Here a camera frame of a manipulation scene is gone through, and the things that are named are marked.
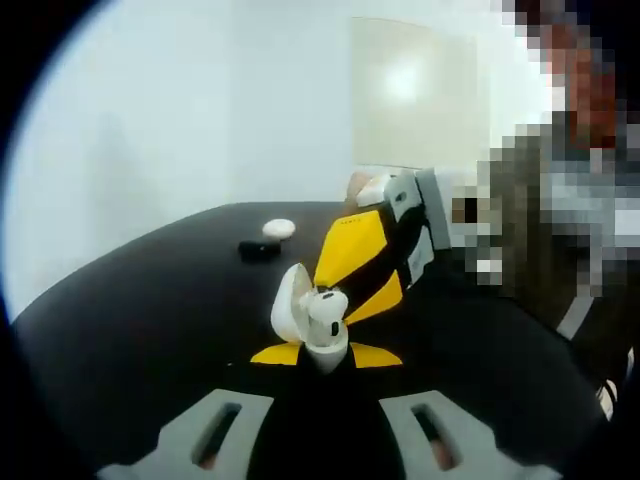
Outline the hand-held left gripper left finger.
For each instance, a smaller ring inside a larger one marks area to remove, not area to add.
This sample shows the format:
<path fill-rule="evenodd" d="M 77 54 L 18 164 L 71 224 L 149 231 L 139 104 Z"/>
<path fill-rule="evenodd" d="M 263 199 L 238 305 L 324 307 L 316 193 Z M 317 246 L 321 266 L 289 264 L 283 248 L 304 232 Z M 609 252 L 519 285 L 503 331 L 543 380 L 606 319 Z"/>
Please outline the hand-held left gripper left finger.
<path fill-rule="evenodd" d="M 320 349 L 268 347 L 235 365 L 159 430 L 155 447 L 101 479 L 316 479 L 320 475 Z"/>

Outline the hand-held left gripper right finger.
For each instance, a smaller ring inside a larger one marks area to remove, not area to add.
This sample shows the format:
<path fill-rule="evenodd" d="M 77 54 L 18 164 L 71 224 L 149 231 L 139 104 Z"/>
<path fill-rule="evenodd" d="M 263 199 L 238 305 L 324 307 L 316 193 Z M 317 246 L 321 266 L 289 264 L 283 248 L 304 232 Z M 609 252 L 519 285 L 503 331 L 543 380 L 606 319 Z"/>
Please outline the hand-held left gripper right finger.
<path fill-rule="evenodd" d="M 331 479 L 557 479 L 501 450 L 492 428 L 382 348 L 322 351 L 334 397 L 322 411 L 322 471 Z"/>

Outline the person's right hand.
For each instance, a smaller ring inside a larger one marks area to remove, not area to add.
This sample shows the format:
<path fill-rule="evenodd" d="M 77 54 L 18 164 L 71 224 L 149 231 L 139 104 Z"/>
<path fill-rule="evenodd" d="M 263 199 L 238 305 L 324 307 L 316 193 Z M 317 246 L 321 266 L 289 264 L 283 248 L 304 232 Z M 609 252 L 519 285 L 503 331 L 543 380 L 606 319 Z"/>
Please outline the person's right hand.
<path fill-rule="evenodd" d="M 356 171 L 347 186 L 346 204 L 350 207 L 366 207 L 380 203 L 384 199 L 384 188 L 388 181 L 388 174 Z"/>

